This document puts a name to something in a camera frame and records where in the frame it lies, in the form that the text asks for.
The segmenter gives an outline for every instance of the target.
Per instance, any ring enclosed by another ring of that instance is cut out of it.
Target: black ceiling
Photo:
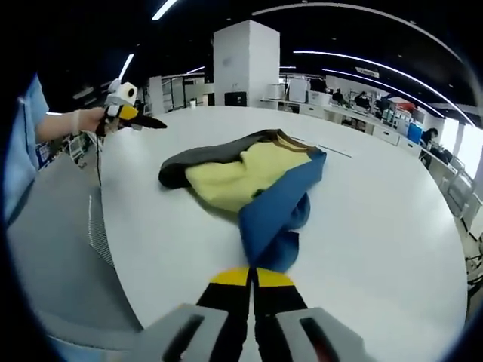
[[[298,72],[323,74],[321,68],[325,67],[355,73],[354,67],[362,66],[377,70],[380,81],[424,102],[443,102],[389,70],[339,57],[293,54],[293,51],[349,54],[406,72],[455,103],[481,106],[472,78],[473,74],[479,74],[481,81],[483,71],[481,27],[472,7],[462,2],[345,1],[344,4],[376,9],[415,22],[454,49],[463,62],[417,30],[369,11],[304,7],[253,16],[255,11],[305,2],[179,0],[159,21],[151,21],[163,2],[87,0],[49,8],[51,21],[42,31],[43,61],[39,71],[49,104],[60,111],[76,106],[72,95],[83,87],[115,78],[129,53],[135,55],[125,79],[138,85],[153,75],[179,74],[199,66],[209,68],[213,33],[252,19],[281,33],[281,64],[297,66]]]

